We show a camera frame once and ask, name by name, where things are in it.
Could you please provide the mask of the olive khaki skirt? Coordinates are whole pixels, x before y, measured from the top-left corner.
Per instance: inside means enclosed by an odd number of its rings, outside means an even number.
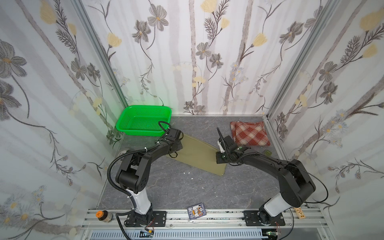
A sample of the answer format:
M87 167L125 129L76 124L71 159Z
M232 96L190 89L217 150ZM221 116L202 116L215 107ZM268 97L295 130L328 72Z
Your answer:
M219 149L189 135L184 135L181 144L183 148L177 151L177 156L174 153L166 157L218 176L224 175L227 164L217 164Z

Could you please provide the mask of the red plaid skirt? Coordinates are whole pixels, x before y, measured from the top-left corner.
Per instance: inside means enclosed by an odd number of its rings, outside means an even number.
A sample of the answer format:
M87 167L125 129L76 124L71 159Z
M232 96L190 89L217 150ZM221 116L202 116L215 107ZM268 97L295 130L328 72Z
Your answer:
M257 123L230 123L232 137L237 145L244 146L270 146L270 140L264 122Z

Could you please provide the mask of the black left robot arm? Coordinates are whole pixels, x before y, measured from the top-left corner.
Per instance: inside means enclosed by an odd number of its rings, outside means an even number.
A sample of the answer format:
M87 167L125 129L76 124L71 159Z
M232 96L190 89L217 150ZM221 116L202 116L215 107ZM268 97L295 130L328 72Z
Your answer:
M133 209L126 213L128 221L141 226L150 225L155 217L153 205L148 199L146 185L152 163L163 156L178 156L183 148L184 133L164 121L158 122L164 133L155 145L141 150L127 151L116 157L107 169L107 180L117 191L127 195Z

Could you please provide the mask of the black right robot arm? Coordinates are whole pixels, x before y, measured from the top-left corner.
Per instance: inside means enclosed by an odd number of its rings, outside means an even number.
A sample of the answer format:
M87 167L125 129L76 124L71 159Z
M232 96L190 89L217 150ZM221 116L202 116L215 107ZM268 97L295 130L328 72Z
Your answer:
M279 182L280 192L262 204L253 217L246 219L261 226L275 224L282 212L290 208L299 208L302 204L319 204L329 198L326 185L314 174L308 172L299 160L280 160L254 151L250 147L236 144L230 136L224 137L217 128L220 150L216 152L217 164L229 164L233 167L251 166L263 171ZM321 201L309 202L308 198L316 191L313 181L316 179L326 190L326 197Z

